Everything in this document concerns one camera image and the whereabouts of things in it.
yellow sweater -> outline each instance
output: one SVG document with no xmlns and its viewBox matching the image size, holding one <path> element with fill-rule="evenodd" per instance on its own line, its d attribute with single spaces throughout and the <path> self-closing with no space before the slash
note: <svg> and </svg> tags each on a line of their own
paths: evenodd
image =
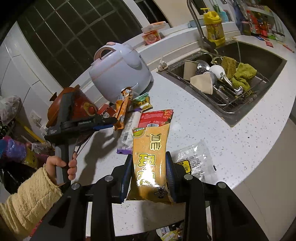
<svg viewBox="0 0 296 241">
<path fill-rule="evenodd" d="M 0 204 L 0 216 L 16 239 L 23 240 L 61 196 L 60 188 L 42 167 Z M 0 234 L 7 229 L 4 226 L 0 220 Z"/>
</svg>

faucet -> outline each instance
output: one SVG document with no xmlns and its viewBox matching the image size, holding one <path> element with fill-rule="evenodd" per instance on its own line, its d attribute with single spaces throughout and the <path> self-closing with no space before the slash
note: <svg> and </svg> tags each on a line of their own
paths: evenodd
<svg viewBox="0 0 296 241">
<path fill-rule="evenodd" d="M 216 48 L 216 44 L 213 43 L 213 42 L 210 42 L 206 37 L 205 35 L 203 34 L 203 31 L 202 31 L 202 27 L 200 25 L 200 22 L 198 21 L 198 18 L 196 16 L 196 13 L 192 7 L 192 0 L 187 0 L 187 7 L 189 8 L 189 11 L 193 17 L 193 20 L 196 24 L 196 27 L 197 27 L 197 30 L 198 30 L 198 33 L 200 35 L 200 38 L 199 38 L 199 45 L 201 48 L 209 51 L 210 53 L 214 53 L 216 54 L 216 52 L 214 51 L 214 49 Z"/>
</svg>

electrical outlet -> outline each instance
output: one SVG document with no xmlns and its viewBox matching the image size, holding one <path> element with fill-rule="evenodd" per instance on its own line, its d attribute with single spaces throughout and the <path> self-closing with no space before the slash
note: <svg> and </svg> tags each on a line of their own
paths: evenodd
<svg viewBox="0 0 296 241">
<path fill-rule="evenodd" d="M 30 121 L 39 127 L 41 122 L 41 117 L 34 110 L 32 110 L 30 114 Z"/>
</svg>

green towel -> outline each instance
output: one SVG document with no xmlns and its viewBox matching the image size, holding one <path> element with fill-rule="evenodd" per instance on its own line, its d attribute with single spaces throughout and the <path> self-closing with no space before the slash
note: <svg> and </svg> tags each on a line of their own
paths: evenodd
<svg viewBox="0 0 296 241">
<path fill-rule="evenodd" d="M 254 69 L 251 65 L 239 63 L 236 73 L 233 75 L 233 78 L 231 78 L 233 87 L 237 89 L 241 86 L 244 92 L 248 91 L 251 87 L 247 80 L 252 79 L 256 75 L 256 73 L 257 70 Z"/>
<path fill-rule="evenodd" d="M 257 70 L 254 69 L 251 65 L 239 63 L 239 66 L 237 67 L 237 71 L 234 74 L 234 77 L 238 81 L 240 78 L 243 78 L 245 80 L 250 80 L 256 75 L 256 73 L 257 73 Z"/>
<path fill-rule="evenodd" d="M 237 61 L 233 58 L 223 56 L 221 65 L 225 70 L 227 78 L 231 79 L 236 72 Z"/>
<path fill-rule="evenodd" d="M 230 81 L 232 82 L 232 85 L 235 89 L 238 89 L 241 86 L 244 92 L 246 92 L 251 88 L 249 83 L 243 78 L 236 80 L 234 77 L 232 77 Z"/>
</svg>

wire rack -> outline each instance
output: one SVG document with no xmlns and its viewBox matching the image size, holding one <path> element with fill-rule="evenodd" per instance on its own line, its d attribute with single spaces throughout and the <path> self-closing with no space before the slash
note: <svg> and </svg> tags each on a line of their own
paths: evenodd
<svg viewBox="0 0 296 241">
<path fill-rule="evenodd" d="M 223 56 L 205 53 L 205 52 L 197 52 L 196 54 L 186 59 L 180 60 L 175 64 L 168 66 L 166 71 L 168 72 L 169 75 L 182 81 L 183 83 L 185 83 L 186 85 L 194 89 L 196 92 L 198 92 L 199 95 L 201 95 L 204 99 L 212 103 L 219 111 L 226 114 L 234 114 L 237 111 L 239 111 L 244 105 L 256 99 L 257 95 L 260 92 L 262 92 L 263 90 L 269 87 L 270 82 L 266 77 L 264 77 L 262 74 L 257 72 L 256 76 L 248 81 L 251 88 L 248 91 L 243 92 L 239 96 L 236 96 L 234 94 L 233 89 L 231 89 L 227 83 L 225 83 L 223 80 L 218 80 L 217 85 L 219 85 L 220 89 L 222 89 L 222 91 L 231 99 L 231 102 L 228 104 L 225 103 L 225 101 L 215 91 L 213 91 L 212 95 L 205 94 L 200 90 L 198 90 L 197 88 L 195 88 L 193 85 L 191 85 L 189 81 L 183 79 L 185 60 L 190 60 L 190 61 L 204 60 L 210 66 L 212 66 L 214 64 L 221 65 L 222 59 L 223 59 Z"/>
</svg>

